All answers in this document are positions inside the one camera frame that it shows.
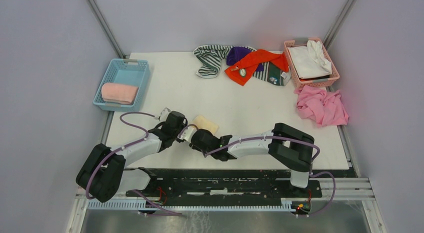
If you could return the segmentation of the light pink towel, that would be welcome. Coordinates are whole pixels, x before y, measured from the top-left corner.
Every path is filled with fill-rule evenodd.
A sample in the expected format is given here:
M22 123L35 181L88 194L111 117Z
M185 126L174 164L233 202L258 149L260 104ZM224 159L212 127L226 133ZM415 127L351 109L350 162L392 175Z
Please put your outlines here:
M138 87L120 83L105 83L100 90L101 97L105 102L130 105L134 102Z

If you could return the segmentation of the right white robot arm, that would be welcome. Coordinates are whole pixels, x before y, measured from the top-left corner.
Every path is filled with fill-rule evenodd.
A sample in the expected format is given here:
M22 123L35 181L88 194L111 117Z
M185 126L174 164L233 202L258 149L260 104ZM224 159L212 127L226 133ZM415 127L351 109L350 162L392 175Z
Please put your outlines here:
M222 162L247 156L271 156L290 170L288 189L295 197L309 191L313 161L321 152L311 135L285 123L276 123L273 129L256 135L221 137L189 124L179 139L189 142L189 147L204 157L212 156Z

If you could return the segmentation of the yellow towel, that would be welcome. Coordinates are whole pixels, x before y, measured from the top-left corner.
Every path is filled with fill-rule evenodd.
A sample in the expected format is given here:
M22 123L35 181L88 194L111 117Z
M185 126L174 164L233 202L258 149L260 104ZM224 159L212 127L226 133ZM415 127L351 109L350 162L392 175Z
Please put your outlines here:
M218 124L213 121L207 119L203 115L197 115L192 121L191 124L194 124L198 129L208 130L215 135L219 129Z

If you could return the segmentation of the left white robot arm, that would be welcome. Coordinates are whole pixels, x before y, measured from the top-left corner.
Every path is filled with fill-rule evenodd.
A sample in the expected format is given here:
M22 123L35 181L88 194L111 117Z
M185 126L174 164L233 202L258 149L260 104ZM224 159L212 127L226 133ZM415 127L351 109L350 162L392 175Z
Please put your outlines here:
M152 129L141 128L144 135L122 146L97 144L76 176L76 183L85 190L87 199L105 203L116 194L139 190L150 197L158 184L142 169L126 168L145 158L170 148L178 141L180 132L188 125L184 114L165 108L159 123Z

